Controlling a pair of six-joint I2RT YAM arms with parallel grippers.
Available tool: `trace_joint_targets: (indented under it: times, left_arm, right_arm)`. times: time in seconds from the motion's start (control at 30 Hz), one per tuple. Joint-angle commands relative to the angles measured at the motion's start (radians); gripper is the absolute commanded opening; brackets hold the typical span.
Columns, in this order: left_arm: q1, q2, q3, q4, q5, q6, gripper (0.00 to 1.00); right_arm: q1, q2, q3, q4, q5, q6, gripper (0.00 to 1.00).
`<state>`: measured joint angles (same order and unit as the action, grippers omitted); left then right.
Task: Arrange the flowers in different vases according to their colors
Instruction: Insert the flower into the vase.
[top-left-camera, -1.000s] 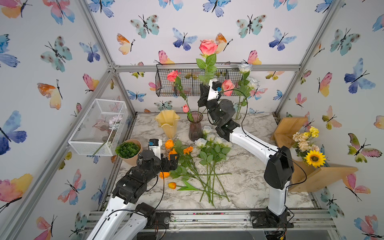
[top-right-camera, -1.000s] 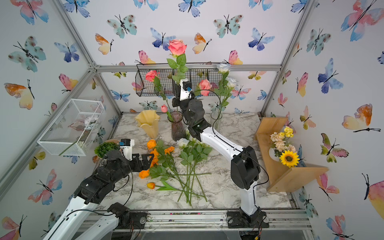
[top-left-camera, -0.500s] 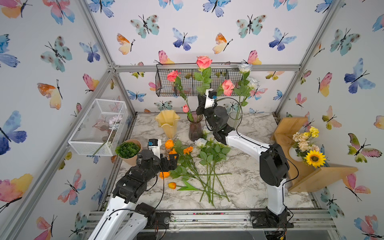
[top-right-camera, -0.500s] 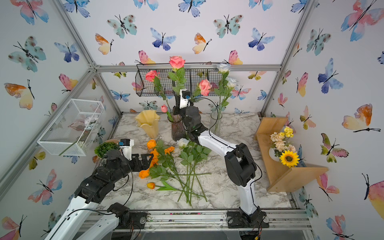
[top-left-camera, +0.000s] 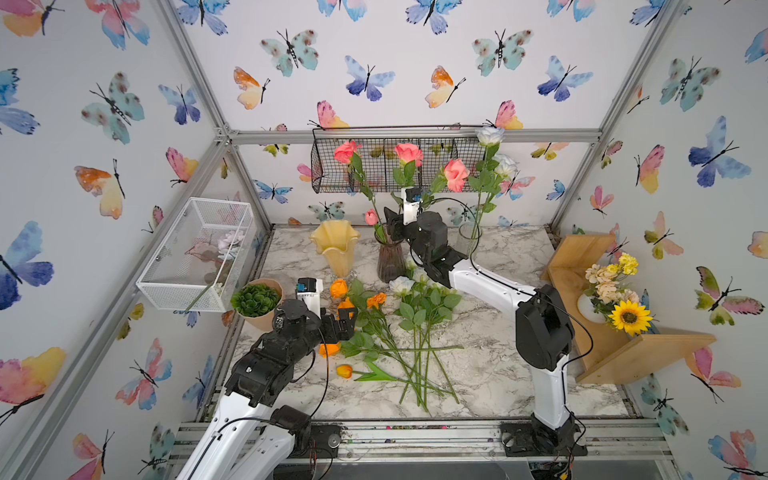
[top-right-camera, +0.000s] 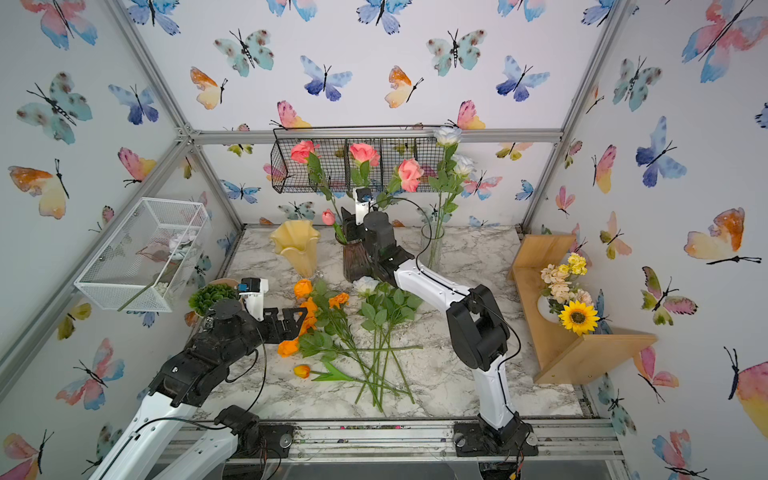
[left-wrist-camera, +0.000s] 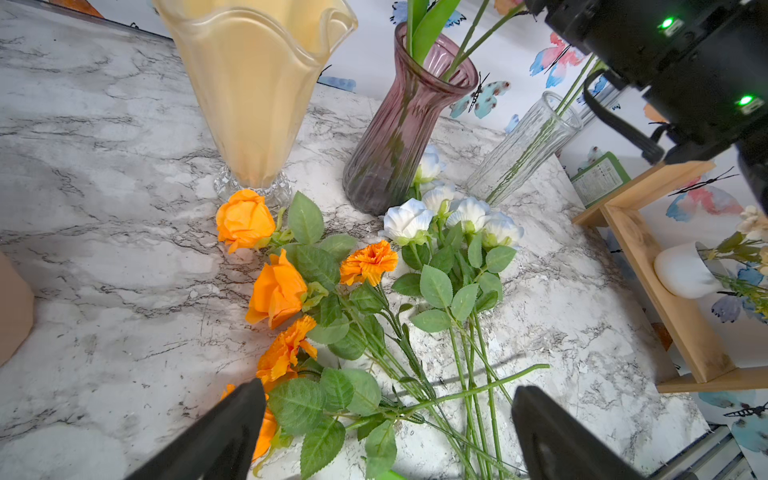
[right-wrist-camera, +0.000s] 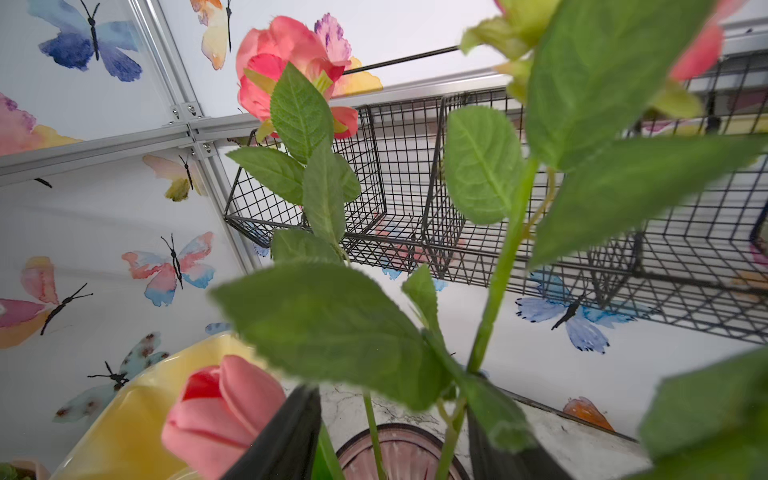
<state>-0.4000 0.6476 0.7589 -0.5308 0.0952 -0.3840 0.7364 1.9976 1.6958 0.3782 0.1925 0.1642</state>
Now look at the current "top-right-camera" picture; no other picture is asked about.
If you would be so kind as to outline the pink tulip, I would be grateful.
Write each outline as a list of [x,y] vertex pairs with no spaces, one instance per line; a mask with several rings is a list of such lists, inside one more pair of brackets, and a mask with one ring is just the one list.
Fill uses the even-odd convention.
[[338,243],[345,245],[347,238],[343,231],[342,223],[337,219],[337,215],[330,209],[326,209],[322,213],[322,221],[326,226],[332,227],[334,230],[335,239]]

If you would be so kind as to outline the pink rose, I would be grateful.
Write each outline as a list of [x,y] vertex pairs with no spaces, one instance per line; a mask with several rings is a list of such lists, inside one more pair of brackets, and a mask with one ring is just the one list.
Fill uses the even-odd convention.
[[402,193],[417,192],[423,176],[424,170],[417,160],[414,158],[404,160],[394,170],[385,190],[378,195],[375,207],[379,210],[385,210],[398,202]]

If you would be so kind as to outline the pink rose pair stem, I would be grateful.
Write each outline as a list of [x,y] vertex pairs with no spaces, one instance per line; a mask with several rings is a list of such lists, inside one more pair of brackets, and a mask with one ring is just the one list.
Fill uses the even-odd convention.
[[[379,152],[367,143],[354,143],[347,147],[342,157],[344,160],[352,162],[349,168],[350,191],[357,187],[369,187],[371,169],[380,164]],[[336,192],[333,191],[334,187],[331,185],[332,177],[325,174],[315,145],[311,141],[300,142],[291,151],[291,158],[298,163],[307,165],[310,181],[332,203],[333,212],[340,220],[341,214],[336,204]]]

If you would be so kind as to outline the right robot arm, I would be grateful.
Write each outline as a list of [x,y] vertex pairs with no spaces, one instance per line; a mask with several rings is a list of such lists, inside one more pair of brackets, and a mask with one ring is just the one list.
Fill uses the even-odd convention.
[[512,359],[508,340],[516,332],[492,291],[484,285],[460,285],[424,266],[397,243],[385,212],[358,204],[355,213],[343,209],[341,215],[342,232],[362,242],[374,278],[445,315],[453,351],[473,371],[480,419],[498,433],[516,423],[506,375],[506,363]]

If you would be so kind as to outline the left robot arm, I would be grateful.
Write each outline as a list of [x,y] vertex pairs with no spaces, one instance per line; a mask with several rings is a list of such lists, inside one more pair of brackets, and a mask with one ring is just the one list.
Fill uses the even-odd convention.
[[205,479],[237,453],[261,462],[288,458],[294,443],[291,425],[265,426],[251,408],[229,406],[210,424],[194,420],[195,412],[244,357],[256,357],[268,344],[298,337],[306,309],[267,308],[256,318],[237,300],[222,300],[208,313],[208,325],[184,349],[167,360],[150,382],[130,425],[100,465],[93,479],[145,479],[183,425],[202,436],[167,467],[158,479]]

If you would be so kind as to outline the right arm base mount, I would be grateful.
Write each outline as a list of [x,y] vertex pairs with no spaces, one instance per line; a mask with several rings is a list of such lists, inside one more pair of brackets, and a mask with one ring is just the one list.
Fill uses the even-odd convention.
[[533,427],[518,414],[497,429],[478,417],[453,425],[453,443],[459,457],[520,456],[539,454],[538,438]]

